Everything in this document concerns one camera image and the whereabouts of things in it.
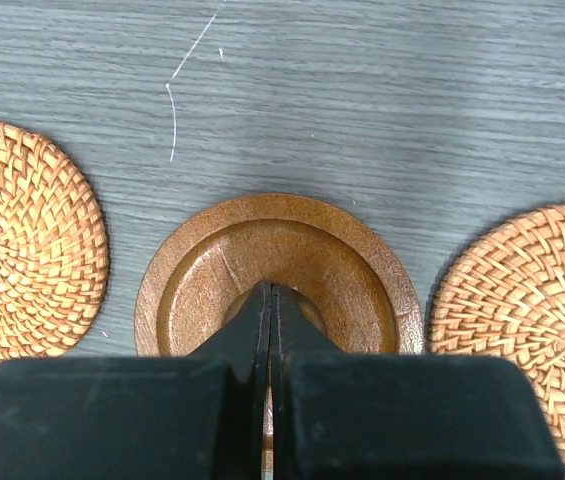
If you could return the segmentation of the woven rattan coaster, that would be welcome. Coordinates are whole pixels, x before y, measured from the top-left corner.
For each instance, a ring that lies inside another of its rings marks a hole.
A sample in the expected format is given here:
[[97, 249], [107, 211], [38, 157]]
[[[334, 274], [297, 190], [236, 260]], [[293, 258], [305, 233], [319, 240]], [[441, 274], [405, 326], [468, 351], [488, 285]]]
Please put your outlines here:
[[429, 348], [515, 363], [565, 462], [565, 204], [507, 220], [452, 263], [433, 302]]
[[104, 218], [80, 169], [46, 137], [0, 122], [0, 363], [73, 348], [108, 267]]

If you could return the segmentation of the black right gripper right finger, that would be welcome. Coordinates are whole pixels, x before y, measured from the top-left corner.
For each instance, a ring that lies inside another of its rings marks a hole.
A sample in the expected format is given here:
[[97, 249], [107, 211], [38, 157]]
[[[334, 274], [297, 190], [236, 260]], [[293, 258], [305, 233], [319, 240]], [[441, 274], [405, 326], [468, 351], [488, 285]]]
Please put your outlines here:
[[353, 354], [271, 300], [277, 479], [561, 479], [533, 389], [492, 356]]

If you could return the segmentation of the brown wooden coaster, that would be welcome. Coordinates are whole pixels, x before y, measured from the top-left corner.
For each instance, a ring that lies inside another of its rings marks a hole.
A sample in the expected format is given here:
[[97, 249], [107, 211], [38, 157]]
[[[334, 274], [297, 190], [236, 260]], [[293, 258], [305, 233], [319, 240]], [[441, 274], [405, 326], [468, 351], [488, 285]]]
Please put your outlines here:
[[[344, 352], [424, 353], [416, 292], [381, 239], [329, 204], [262, 194], [199, 213], [156, 252], [136, 303], [140, 357], [191, 354], [260, 283], [291, 289], [303, 315]], [[262, 468], [274, 466], [270, 340], [271, 314]]]

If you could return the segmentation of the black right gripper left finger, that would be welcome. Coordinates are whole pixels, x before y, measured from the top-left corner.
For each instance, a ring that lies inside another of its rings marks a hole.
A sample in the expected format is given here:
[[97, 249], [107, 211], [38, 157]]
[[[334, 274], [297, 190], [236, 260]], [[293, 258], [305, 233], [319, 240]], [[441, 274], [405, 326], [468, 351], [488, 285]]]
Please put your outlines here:
[[0, 479], [257, 479], [272, 287], [179, 357], [0, 364]]

